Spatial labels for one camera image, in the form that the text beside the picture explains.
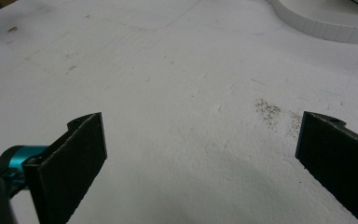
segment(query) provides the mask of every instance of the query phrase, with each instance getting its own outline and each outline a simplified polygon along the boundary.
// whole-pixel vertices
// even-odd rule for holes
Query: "dirt mark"
[[[292,124],[290,125],[289,132],[287,133],[287,135],[297,140],[298,134],[300,132],[302,116],[290,111],[290,118],[292,119]]]
[[[17,28],[17,26],[13,26],[10,29],[7,30],[8,33],[14,33],[18,30],[19,28]]]
[[[269,104],[263,98],[255,101],[255,111],[270,129],[274,129],[278,124],[278,117],[281,114],[281,109],[273,104]]]

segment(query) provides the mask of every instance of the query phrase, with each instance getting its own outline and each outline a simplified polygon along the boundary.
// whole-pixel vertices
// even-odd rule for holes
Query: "teal metal part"
[[[11,158],[10,163],[8,164],[9,168],[16,168],[22,174],[24,171],[22,170],[22,163],[29,159],[30,157],[36,156],[42,153],[46,148],[46,146],[25,146],[20,148],[14,156]]]

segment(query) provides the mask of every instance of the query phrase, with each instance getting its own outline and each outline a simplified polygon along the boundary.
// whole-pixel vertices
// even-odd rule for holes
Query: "white surface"
[[[268,0],[287,24],[326,40],[358,44],[358,4],[352,0]]]
[[[70,223],[358,223],[295,158],[304,110],[358,133],[358,45],[304,35],[262,0],[0,11],[0,154],[103,112],[109,157]],[[37,223],[28,192],[12,204]]]

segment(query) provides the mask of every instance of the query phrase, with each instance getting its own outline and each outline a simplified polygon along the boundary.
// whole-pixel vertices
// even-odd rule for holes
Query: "white table surface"
[[[295,158],[304,110],[358,133],[358,45],[263,0],[0,10],[0,155],[103,112],[108,160],[69,223],[358,223]],[[12,205],[37,223],[28,191]]]

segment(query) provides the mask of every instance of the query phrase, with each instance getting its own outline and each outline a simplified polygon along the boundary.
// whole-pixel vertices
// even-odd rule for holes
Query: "black 3d-printed part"
[[[106,159],[101,113],[69,122],[68,130],[22,165],[41,224],[66,223]]]
[[[345,124],[304,112],[296,157],[358,218],[358,134]]]

